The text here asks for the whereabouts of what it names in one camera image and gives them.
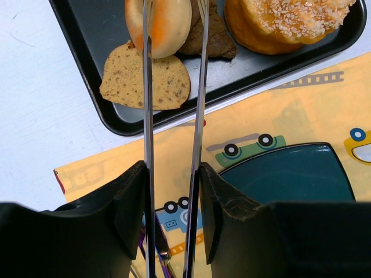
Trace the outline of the orange glazed donut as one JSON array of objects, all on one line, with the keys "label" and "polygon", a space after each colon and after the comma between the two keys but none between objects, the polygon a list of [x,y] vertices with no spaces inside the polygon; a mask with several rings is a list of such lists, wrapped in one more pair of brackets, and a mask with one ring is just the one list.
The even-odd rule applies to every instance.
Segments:
[{"label": "orange glazed donut", "polygon": [[[191,26],[191,2],[153,1],[151,17],[152,58],[175,54],[185,43]],[[143,1],[125,1],[126,26],[132,42],[143,50]]]}]

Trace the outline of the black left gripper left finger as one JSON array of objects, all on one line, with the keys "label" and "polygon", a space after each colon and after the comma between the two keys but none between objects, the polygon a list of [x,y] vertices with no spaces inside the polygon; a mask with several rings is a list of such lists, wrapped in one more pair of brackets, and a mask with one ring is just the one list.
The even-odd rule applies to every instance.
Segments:
[{"label": "black left gripper left finger", "polygon": [[2,277],[128,277],[144,210],[144,162],[54,211],[1,204]]}]

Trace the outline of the metal serving tongs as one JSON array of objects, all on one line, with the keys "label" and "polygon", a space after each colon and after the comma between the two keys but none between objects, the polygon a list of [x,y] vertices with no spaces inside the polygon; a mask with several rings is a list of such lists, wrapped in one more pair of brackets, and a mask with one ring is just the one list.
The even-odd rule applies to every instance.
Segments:
[{"label": "metal serving tongs", "polygon": [[[180,138],[180,130],[173,127],[163,132],[166,141],[172,145],[180,143],[181,151],[191,151],[191,175],[188,214],[185,232],[185,251],[183,277],[193,277],[195,265],[195,246],[197,242],[199,167],[201,164],[202,136],[204,127],[206,75],[208,68],[207,44],[209,36],[209,1],[198,1],[203,24],[201,65],[198,82],[197,110],[193,142],[188,144]],[[146,239],[146,277],[155,277],[155,185],[154,185],[154,130],[152,105],[152,59],[151,31],[152,2],[143,3],[143,85],[144,85],[144,160],[145,174],[145,239]]]}]

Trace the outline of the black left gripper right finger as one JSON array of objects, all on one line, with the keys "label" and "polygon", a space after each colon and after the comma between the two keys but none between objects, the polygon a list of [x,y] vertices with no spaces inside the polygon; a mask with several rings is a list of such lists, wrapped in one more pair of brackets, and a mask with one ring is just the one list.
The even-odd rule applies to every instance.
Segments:
[{"label": "black left gripper right finger", "polygon": [[369,277],[370,204],[261,204],[200,168],[206,262],[213,277]]}]

